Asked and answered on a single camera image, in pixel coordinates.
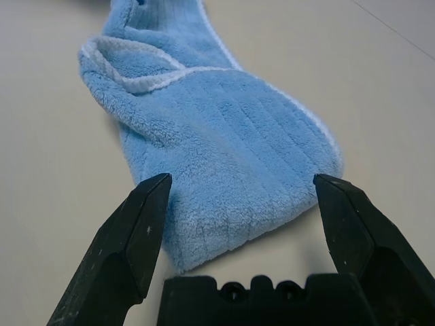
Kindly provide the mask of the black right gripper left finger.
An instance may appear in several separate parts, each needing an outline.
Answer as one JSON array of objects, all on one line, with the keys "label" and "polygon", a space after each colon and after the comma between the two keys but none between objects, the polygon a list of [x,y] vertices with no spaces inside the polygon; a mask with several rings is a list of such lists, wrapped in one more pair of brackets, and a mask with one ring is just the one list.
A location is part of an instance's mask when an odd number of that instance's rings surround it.
[{"label": "black right gripper left finger", "polygon": [[147,297],[160,252],[172,178],[140,182],[99,228],[49,325],[123,325]]}]

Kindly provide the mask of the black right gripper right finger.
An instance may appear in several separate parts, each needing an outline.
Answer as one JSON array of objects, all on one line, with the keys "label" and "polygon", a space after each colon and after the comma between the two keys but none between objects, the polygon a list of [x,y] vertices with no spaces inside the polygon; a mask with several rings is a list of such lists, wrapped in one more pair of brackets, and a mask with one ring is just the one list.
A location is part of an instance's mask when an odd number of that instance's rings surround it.
[{"label": "black right gripper right finger", "polygon": [[357,277],[379,325],[433,325],[434,277],[400,230],[348,181],[313,178],[337,272]]}]

